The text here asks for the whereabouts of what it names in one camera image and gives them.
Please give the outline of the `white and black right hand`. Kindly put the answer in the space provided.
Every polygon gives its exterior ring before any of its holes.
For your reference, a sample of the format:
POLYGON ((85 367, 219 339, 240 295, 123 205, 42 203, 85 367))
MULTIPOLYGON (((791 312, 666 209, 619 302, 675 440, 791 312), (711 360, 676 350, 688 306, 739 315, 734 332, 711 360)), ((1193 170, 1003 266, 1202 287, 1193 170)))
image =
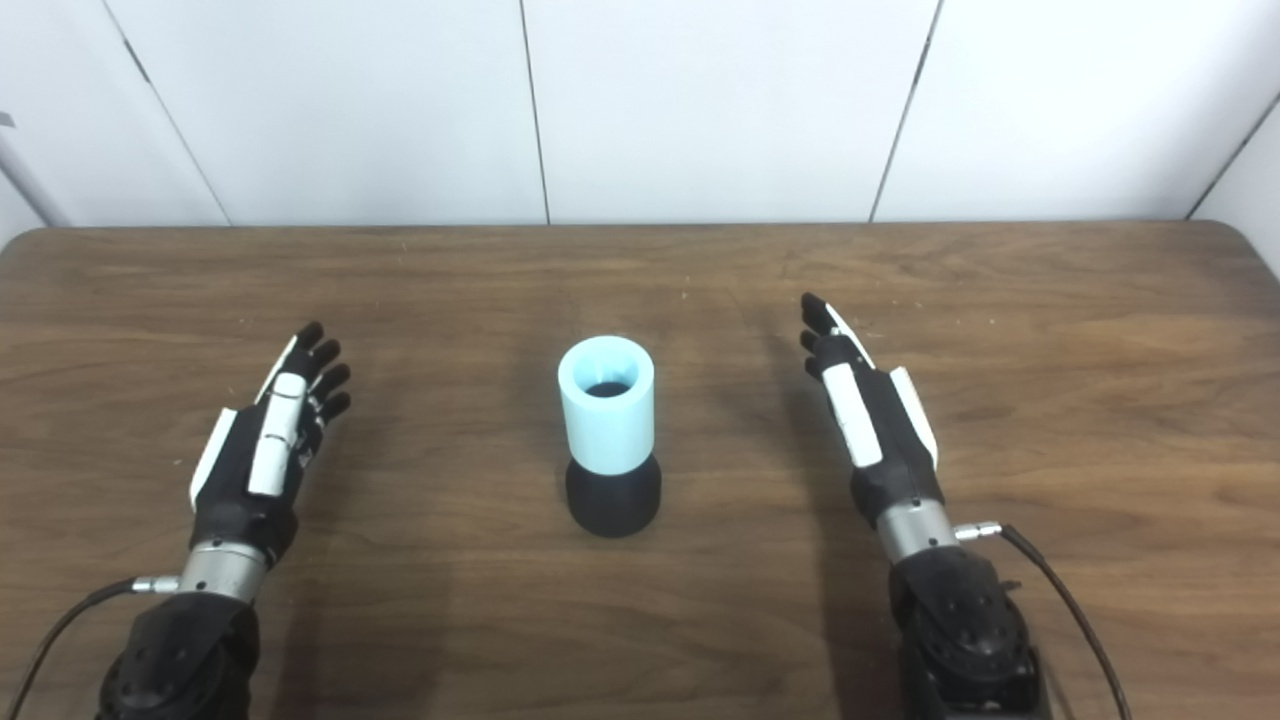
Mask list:
POLYGON ((945 503, 937 442, 913 379, 902 366, 877 366, 835 307, 814 293, 800 297, 806 373, 827 393, 852 462, 851 492, 870 527, 897 506, 945 503))

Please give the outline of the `white and black left hand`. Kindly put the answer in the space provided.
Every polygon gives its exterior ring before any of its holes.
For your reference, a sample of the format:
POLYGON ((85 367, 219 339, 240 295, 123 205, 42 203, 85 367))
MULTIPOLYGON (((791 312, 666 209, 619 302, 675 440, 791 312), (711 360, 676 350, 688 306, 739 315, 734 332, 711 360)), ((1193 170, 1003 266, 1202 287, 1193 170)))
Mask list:
POLYGON ((224 407, 189 483, 189 547, 244 546, 275 566, 300 529, 294 502, 328 427, 351 406, 340 343, 310 322, 285 343, 255 400, 224 407))

